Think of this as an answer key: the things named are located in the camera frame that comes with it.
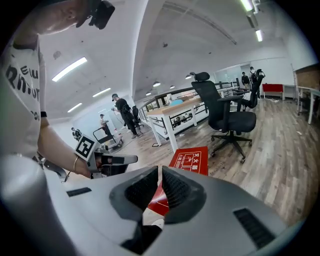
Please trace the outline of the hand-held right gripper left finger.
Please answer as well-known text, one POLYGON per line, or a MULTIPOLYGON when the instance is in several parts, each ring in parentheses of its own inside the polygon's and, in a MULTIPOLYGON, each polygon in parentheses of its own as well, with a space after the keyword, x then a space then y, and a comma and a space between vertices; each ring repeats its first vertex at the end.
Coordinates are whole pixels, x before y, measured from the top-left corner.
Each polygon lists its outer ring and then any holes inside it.
POLYGON ((159 236, 143 224, 157 186, 156 167, 65 184, 32 159, 0 159, 0 200, 46 256, 143 254, 159 236))

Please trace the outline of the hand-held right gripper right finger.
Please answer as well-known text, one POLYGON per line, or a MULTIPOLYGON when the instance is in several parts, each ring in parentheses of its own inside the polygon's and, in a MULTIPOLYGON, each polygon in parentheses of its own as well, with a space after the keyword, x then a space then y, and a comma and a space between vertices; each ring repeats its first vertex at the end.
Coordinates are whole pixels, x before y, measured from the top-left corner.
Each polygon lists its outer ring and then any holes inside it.
POLYGON ((280 256, 303 226, 218 178, 162 167, 169 211, 147 256, 280 256))

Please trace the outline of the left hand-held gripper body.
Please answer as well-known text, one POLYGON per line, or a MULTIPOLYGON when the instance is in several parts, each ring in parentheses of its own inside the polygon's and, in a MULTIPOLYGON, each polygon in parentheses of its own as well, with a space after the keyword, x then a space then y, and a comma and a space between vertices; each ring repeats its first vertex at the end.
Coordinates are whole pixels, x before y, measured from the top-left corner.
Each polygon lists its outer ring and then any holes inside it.
POLYGON ((99 147, 97 141, 83 134, 74 150, 75 154, 85 161, 91 179, 102 178, 103 174, 100 167, 97 166, 96 158, 102 159, 103 154, 108 151, 105 148, 99 147))

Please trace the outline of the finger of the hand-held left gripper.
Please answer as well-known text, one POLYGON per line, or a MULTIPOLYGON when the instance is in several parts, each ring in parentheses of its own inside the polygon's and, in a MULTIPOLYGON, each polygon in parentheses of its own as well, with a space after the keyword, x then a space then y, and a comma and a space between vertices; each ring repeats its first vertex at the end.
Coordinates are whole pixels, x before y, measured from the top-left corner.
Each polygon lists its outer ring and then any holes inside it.
POLYGON ((136 155, 110 155, 101 156, 101 173, 105 176, 115 176, 126 172, 128 165, 136 163, 136 155))

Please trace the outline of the person's left hand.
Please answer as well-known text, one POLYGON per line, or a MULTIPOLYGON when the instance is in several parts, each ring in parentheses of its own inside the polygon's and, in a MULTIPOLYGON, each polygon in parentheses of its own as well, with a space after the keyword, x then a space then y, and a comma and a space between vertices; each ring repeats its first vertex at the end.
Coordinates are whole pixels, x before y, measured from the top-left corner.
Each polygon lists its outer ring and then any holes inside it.
POLYGON ((90 178, 91 177, 91 173, 88 169, 87 166, 87 162, 84 161, 82 158, 80 158, 79 156, 76 157, 74 164, 73 164, 73 171, 77 174, 77 175, 82 175, 86 178, 90 178))

